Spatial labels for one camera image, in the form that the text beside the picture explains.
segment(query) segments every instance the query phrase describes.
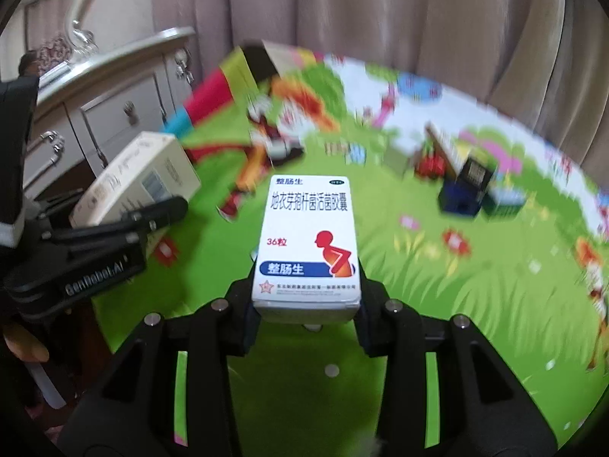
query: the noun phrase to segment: white dresser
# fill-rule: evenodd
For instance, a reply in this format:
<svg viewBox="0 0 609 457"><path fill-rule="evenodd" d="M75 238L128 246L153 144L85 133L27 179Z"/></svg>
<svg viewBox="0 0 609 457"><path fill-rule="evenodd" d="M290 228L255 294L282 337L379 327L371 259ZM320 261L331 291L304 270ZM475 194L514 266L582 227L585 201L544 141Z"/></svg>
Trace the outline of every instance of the white dresser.
<svg viewBox="0 0 609 457"><path fill-rule="evenodd" d="M26 195L36 198L83 160L99 175L140 131L160 130L191 93L175 54L193 34L191 28L168 29L98 54L39 91ZM46 132L59 137L37 143Z"/></svg>

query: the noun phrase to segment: play mat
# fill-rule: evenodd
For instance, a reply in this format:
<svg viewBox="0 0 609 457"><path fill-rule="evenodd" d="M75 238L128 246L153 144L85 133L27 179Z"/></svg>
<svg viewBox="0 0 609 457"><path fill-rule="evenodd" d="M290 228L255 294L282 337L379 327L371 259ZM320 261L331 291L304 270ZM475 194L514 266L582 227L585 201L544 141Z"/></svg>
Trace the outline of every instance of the play mat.
<svg viewBox="0 0 609 457"><path fill-rule="evenodd" d="M407 168L429 121L475 148L497 183L526 192L513 217L442 214L441 181ZM112 349L150 311L195 311L247 276L272 174L349 178L363 268L420 314L470 316L529 391L559 444L609 382L605 262L609 200L569 158L513 119L439 83L342 56L260 44L237 48L166 126L202 187L131 283L95 299ZM271 163L268 139L301 149ZM263 323L230 359L245 455L352 456L374 434L383 359L352 323ZM176 433L185 435L185 356ZM427 357L427 444L438 440L435 358Z"/></svg>

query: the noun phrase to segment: curtain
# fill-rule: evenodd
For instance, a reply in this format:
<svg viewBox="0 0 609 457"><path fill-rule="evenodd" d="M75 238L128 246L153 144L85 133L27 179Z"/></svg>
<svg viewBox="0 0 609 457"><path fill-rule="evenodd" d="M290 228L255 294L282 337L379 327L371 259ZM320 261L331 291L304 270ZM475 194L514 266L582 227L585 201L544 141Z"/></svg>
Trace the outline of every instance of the curtain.
<svg viewBox="0 0 609 457"><path fill-rule="evenodd" d="M200 81L248 39L415 72L512 116L609 188L609 19L597 0L152 0L193 26Z"/></svg>
<svg viewBox="0 0 609 457"><path fill-rule="evenodd" d="M36 0L25 8L26 49L38 52L40 75L69 58L63 23L73 0Z"/></svg>

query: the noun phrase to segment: barcode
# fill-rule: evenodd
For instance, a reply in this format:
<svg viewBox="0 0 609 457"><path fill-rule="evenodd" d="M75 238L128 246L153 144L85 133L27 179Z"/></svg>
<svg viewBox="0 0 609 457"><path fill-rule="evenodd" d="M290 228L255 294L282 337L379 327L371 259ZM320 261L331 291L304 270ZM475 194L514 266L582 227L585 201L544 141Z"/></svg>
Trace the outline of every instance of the barcode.
<svg viewBox="0 0 609 457"><path fill-rule="evenodd" d="M167 191L167 187L161 181L161 177L158 176L156 171L151 171L142 180L142 186L154 202L163 201L171 197L171 194Z"/></svg>

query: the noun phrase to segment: pile of objects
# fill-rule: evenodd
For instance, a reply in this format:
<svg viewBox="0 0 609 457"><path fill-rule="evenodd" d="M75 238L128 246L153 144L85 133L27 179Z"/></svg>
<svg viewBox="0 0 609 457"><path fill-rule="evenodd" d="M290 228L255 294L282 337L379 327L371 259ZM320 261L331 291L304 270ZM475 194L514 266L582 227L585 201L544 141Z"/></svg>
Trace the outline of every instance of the pile of objects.
<svg viewBox="0 0 609 457"><path fill-rule="evenodd" d="M432 148L416 163L415 175L444 179L438 196L443 212L474 217L483 208L488 216L518 214L525 205L526 194L499 184L495 168L485 156L471 150L463 157L451 137L432 123L427 124L425 132Z"/></svg>

